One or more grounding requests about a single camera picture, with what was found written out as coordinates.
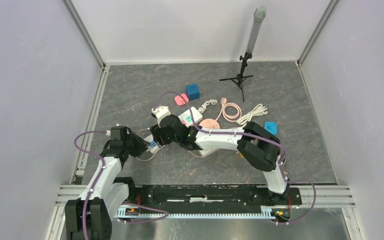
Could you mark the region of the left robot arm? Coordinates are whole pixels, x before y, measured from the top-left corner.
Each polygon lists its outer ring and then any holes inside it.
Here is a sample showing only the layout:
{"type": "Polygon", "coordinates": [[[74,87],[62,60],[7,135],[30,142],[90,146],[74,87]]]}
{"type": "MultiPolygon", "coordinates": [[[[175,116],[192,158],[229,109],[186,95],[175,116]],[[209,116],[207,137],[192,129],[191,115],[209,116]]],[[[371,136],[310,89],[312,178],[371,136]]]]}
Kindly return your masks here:
{"type": "Polygon", "coordinates": [[[102,152],[86,151],[100,159],[92,179],[85,190],[76,199],[68,200],[64,207],[69,240],[109,240],[118,208],[123,202],[131,204],[137,198],[134,187],[115,180],[127,159],[142,155],[150,143],[124,125],[113,126],[103,133],[109,140],[102,152]]]}

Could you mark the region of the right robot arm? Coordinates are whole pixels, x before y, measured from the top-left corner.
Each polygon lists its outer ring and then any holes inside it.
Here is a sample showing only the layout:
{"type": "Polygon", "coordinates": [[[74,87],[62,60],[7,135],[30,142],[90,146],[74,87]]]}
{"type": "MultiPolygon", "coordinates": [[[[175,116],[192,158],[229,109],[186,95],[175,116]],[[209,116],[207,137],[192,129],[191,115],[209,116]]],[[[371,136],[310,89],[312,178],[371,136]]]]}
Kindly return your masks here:
{"type": "Polygon", "coordinates": [[[162,146],[177,143],[188,151],[237,151],[252,167],[263,173],[268,196],[273,203],[282,204],[289,198],[287,179],[280,166],[286,150],[276,136],[255,122],[230,129],[210,129],[185,126],[176,116],[169,115],[150,131],[154,140],[162,146]]]}

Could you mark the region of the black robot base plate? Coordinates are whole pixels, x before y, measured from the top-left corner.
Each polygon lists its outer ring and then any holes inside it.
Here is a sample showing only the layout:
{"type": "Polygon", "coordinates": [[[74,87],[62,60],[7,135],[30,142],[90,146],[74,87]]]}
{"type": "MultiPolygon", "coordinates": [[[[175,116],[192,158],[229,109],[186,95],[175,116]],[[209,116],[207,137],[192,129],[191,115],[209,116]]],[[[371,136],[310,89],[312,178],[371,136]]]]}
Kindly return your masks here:
{"type": "Polygon", "coordinates": [[[300,206],[300,190],[287,187],[282,194],[265,185],[137,185],[129,192],[128,203],[174,214],[251,214],[261,207],[300,206]]]}

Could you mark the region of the light blue cube adapter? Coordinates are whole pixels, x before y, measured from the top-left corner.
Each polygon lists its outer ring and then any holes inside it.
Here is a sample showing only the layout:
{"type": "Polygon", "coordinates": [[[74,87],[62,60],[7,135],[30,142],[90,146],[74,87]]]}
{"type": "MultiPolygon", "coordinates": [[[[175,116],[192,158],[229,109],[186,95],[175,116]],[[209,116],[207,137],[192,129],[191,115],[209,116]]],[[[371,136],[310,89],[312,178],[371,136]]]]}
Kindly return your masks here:
{"type": "Polygon", "coordinates": [[[267,130],[272,135],[278,134],[278,125],[273,121],[266,121],[264,123],[264,129],[267,130]]]}

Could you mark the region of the coral pink adapter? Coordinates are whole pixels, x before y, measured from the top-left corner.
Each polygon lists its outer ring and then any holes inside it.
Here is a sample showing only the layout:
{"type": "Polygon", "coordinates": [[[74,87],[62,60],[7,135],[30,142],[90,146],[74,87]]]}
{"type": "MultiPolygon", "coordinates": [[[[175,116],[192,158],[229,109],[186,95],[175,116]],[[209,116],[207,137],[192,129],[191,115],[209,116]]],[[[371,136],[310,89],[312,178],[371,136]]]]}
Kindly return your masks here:
{"type": "Polygon", "coordinates": [[[174,97],[174,102],[178,106],[183,106],[183,105],[185,105],[186,103],[189,102],[189,98],[188,98],[188,96],[185,93],[182,93],[182,94],[177,95],[177,96],[174,97]]]}

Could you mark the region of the dark blue cube socket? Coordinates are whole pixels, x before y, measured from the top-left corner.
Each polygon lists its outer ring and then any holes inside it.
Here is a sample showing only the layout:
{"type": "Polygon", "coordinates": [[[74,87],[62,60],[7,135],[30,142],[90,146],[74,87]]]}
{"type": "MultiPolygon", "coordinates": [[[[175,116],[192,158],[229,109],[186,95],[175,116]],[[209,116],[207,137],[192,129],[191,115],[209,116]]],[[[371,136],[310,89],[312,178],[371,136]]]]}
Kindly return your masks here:
{"type": "Polygon", "coordinates": [[[201,97],[200,88],[196,83],[187,85],[185,90],[189,101],[198,100],[201,97]]]}

